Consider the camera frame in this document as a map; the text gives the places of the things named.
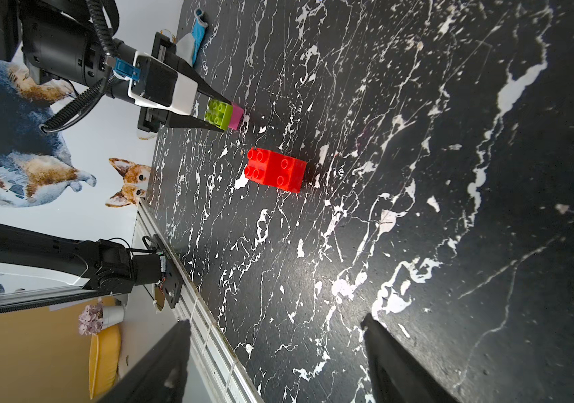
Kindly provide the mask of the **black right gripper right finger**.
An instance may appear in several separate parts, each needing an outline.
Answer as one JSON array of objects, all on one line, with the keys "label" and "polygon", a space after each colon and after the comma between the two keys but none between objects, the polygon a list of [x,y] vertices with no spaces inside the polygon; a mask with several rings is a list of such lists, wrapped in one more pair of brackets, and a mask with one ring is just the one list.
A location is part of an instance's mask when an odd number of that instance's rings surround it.
[{"label": "black right gripper right finger", "polygon": [[371,314],[364,317],[361,328],[375,401],[457,402]]}]

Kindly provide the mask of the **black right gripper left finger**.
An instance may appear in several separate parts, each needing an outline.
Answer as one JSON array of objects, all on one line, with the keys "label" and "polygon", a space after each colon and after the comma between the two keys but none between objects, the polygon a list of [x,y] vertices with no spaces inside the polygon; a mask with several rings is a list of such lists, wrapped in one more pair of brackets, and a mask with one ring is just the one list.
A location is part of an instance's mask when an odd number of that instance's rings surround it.
[{"label": "black right gripper left finger", "polygon": [[181,402],[188,377],[191,324],[177,322],[102,402]]}]

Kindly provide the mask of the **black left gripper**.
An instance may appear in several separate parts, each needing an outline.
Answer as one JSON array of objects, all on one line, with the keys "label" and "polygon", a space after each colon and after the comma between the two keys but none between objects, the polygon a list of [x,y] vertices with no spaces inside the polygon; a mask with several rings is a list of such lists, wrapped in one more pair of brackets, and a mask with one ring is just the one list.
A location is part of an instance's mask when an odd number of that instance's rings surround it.
[{"label": "black left gripper", "polygon": [[191,114],[198,94],[231,105],[232,102],[213,89],[184,59],[176,55],[176,45],[156,33],[150,55],[137,53],[137,105],[140,107],[138,129],[157,133],[169,129],[206,129],[223,133],[218,126]]}]

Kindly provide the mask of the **green lego brick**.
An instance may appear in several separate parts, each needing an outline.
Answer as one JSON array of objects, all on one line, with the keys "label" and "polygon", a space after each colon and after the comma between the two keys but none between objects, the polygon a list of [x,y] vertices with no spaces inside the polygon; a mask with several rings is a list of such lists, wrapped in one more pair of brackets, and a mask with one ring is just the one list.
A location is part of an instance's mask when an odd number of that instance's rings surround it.
[{"label": "green lego brick", "polygon": [[204,119],[218,129],[227,130],[233,115],[233,106],[226,102],[210,99],[206,108]]}]

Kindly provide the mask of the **pink lego brick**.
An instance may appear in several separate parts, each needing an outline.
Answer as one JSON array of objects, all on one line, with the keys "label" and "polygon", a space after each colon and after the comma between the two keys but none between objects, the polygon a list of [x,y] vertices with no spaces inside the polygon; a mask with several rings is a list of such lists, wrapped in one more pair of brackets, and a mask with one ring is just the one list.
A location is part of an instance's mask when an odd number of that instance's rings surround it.
[{"label": "pink lego brick", "polygon": [[231,130],[239,130],[244,117],[244,110],[237,104],[232,105],[233,111],[229,120],[228,127]]}]

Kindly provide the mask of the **red lego brick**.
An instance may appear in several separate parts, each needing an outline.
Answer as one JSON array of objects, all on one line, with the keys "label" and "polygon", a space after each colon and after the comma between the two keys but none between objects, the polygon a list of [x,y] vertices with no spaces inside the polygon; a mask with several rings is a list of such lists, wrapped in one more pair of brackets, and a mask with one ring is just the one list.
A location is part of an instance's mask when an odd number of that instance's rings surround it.
[{"label": "red lego brick", "polygon": [[300,193],[306,162],[267,149],[252,148],[247,153],[245,177],[260,185]]}]

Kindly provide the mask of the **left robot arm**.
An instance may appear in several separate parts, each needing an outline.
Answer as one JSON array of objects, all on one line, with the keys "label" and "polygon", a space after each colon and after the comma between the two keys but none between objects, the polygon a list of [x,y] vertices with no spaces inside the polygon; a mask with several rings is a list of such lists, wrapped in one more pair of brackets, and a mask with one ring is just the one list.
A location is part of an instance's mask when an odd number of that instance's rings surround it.
[{"label": "left robot arm", "polygon": [[161,32],[151,52],[116,38],[120,18],[114,1],[0,1],[0,60],[22,53],[27,75],[38,85],[75,82],[86,90],[40,124],[44,133],[70,128],[103,97],[139,107],[138,128],[225,132],[238,126],[238,107],[214,90],[192,67],[206,28],[194,14],[186,41]]}]

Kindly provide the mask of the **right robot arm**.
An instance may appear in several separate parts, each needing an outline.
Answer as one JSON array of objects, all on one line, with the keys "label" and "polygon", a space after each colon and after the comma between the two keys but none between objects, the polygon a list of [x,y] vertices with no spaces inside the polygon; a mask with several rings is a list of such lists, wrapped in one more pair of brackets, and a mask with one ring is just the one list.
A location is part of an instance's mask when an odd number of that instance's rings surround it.
[{"label": "right robot arm", "polygon": [[[53,237],[0,224],[0,263],[40,268],[84,280],[70,294],[0,302],[0,312],[19,311],[77,299],[127,294],[137,285],[157,284],[170,306],[186,283],[181,266],[160,238],[155,249],[132,249],[100,239]],[[360,327],[377,402],[453,402],[452,396],[371,314]],[[157,342],[105,402],[180,402],[187,383],[191,324],[180,321]]]}]

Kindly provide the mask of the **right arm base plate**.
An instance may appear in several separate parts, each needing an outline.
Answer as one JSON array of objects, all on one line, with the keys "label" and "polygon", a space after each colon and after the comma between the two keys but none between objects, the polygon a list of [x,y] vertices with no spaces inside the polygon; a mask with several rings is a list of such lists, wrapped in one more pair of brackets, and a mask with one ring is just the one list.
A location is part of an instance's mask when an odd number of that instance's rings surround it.
[{"label": "right arm base plate", "polygon": [[174,309],[180,300],[181,291],[185,282],[182,278],[179,266],[174,260],[174,255],[165,246],[162,238],[156,234],[153,236],[153,240],[164,261],[159,289],[164,295],[167,305],[170,309]]}]

